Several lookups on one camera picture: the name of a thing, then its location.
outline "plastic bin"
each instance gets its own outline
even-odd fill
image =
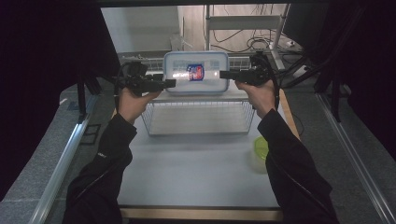
[[[228,55],[220,51],[173,51],[163,58],[165,78],[177,80],[174,95],[219,94],[227,91],[229,80],[219,78],[229,70]]]

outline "person's left hand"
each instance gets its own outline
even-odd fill
[[[119,114],[131,124],[146,110],[146,105],[160,95],[160,91],[150,92],[145,96],[136,96],[128,88],[120,94]]]

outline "black fabric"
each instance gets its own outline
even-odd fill
[[[338,223],[329,196],[332,187],[318,173],[308,150],[294,136],[285,120],[271,110],[258,129],[268,142],[266,167],[276,200],[283,211],[282,223]],[[311,192],[314,199],[291,178]]]
[[[136,128],[120,114],[108,123],[93,161],[69,185],[63,223],[121,223],[117,197],[135,135]]]

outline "blue and red label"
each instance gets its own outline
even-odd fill
[[[187,66],[190,81],[202,81],[205,76],[205,69],[201,64],[189,64]]]

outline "person's right arm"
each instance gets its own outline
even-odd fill
[[[318,173],[306,147],[276,112],[272,81],[260,87],[235,84],[247,92],[262,118],[258,129],[268,142],[266,167],[283,211],[283,223],[338,223],[329,196],[332,187]]]

